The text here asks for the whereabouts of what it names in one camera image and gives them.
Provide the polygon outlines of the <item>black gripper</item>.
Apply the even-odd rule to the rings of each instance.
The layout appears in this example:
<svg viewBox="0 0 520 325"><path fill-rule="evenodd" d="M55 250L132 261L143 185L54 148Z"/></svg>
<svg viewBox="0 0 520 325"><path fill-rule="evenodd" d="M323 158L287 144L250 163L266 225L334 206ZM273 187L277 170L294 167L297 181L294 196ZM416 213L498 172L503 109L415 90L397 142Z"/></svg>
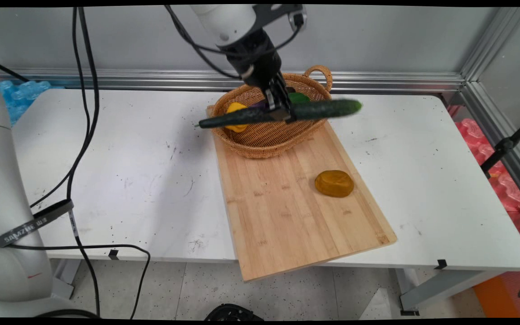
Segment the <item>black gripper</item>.
<svg viewBox="0 0 520 325"><path fill-rule="evenodd" d="M285 79L280 74L282 60L264 29L226 46L225 52L228 62L244 83L265 90L269 117L287 124L296 121ZM270 87L275 79L276 87Z"/></svg>

